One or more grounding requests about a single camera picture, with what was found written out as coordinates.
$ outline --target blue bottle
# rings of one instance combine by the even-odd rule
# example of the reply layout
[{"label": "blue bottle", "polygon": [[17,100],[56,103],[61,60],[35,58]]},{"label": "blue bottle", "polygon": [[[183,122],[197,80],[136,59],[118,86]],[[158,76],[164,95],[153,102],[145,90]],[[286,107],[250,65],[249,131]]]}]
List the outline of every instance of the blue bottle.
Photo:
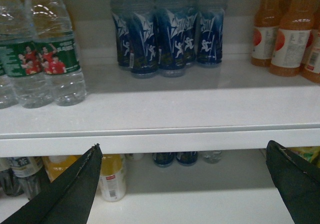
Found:
[{"label": "blue bottle", "polygon": [[150,78],[158,69],[153,0],[125,0],[125,20],[130,37],[130,68],[136,78]]},{"label": "blue bottle", "polygon": [[223,24],[228,0],[199,0],[200,33],[197,62],[218,67],[222,61]]},{"label": "blue bottle", "polygon": [[159,71],[164,77],[183,76],[187,0],[156,0]]}]

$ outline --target bottle label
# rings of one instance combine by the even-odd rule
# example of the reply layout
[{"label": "bottle label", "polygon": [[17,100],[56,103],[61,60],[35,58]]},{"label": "bottle label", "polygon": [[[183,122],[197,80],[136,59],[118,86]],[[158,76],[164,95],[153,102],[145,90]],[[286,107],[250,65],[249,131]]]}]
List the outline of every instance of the bottle label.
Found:
[{"label": "bottle label", "polygon": [[6,158],[0,158],[0,172],[8,170],[10,165]]},{"label": "bottle label", "polygon": [[51,43],[36,42],[43,70],[48,75],[72,73],[80,69],[73,38]]},{"label": "bottle label", "polygon": [[32,176],[44,165],[40,157],[14,157],[7,160],[18,178]]},{"label": "bottle label", "polygon": [[311,54],[304,68],[312,73],[320,73],[320,33],[317,34]]},{"label": "bottle label", "polygon": [[115,202],[121,199],[126,193],[126,180],[124,169],[110,176],[100,176],[99,187],[104,199]]},{"label": "bottle label", "polygon": [[274,51],[278,26],[254,27],[252,57],[257,59],[271,59]]},{"label": "bottle label", "polygon": [[271,63],[283,68],[298,68],[305,52],[310,30],[279,29]]},{"label": "bottle label", "polygon": [[42,72],[40,57],[33,42],[1,45],[0,58],[9,77],[26,77]]},{"label": "bottle label", "polygon": [[203,64],[220,63],[225,11],[200,12],[200,38],[197,61]]},{"label": "bottle label", "polygon": [[310,32],[310,36],[308,39],[308,42],[306,43],[306,49],[304,51],[304,56],[302,58],[301,63],[306,64],[308,62],[309,56],[311,54],[311,50],[313,48],[313,46],[315,45],[315,40],[317,39],[318,36],[318,30],[317,29],[313,29]]},{"label": "bottle label", "polygon": [[182,69],[185,67],[184,43],[186,15],[184,11],[172,13],[161,8],[157,12],[158,43],[161,49],[161,69]]},{"label": "bottle label", "polygon": [[126,21],[120,16],[112,13],[115,24],[115,37],[117,47],[117,59],[120,66],[129,67],[130,63],[130,39]]}]

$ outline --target orange juice bottle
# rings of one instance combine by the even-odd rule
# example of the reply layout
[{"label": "orange juice bottle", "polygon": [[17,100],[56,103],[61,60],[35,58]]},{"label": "orange juice bottle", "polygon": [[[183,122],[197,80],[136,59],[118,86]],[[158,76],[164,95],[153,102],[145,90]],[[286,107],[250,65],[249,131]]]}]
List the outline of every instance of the orange juice bottle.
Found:
[{"label": "orange juice bottle", "polygon": [[280,21],[269,71],[284,77],[296,76],[314,24],[317,0],[292,0]]},{"label": "orange juice bottle", "polygon": [[254,49],[251,63],[256,66],[269,67],[282,17],[279,0],[260,0],[260,8],[254,17]]}]

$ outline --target store shelf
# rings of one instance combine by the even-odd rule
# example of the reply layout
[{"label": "store shelf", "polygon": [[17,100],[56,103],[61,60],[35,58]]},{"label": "store shelf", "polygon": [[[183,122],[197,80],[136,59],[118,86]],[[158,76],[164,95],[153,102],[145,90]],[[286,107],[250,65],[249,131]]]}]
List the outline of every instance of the store shelf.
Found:
[{"label": "store shelf", "polygon": [[194,66],[180,78],[138,80],[104,59],[85,59],[87,99],[72,107],[0,110],[0,155],[317,146],[320,86],[283,78],[247,60]]},{"label": "store shelf", "polygon": [[[88,224],[293,224],[259,150],[226,151],[215,165],[162,169],[148,154],[127,166],[125,197],[108,203],[97,191]],[[26,202],[1,195],[0,222]]]}]

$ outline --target green bottle label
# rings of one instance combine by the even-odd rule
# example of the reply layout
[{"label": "green bottle label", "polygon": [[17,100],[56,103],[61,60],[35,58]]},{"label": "green bottle label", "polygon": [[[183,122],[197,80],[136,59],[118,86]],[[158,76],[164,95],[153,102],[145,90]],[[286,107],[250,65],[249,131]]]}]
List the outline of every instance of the green bottle label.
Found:
[{"label": "green bottle label", "polygon": [[76,43],[73,38],[51,43],[37,42],[36,47],[46,74],[66,74],[80,69]]},{"label": "green bottle label", "polygon": [[0,58],[9,77],[26,77],[42,72],[40,58],[33,42],[0,45]]}]

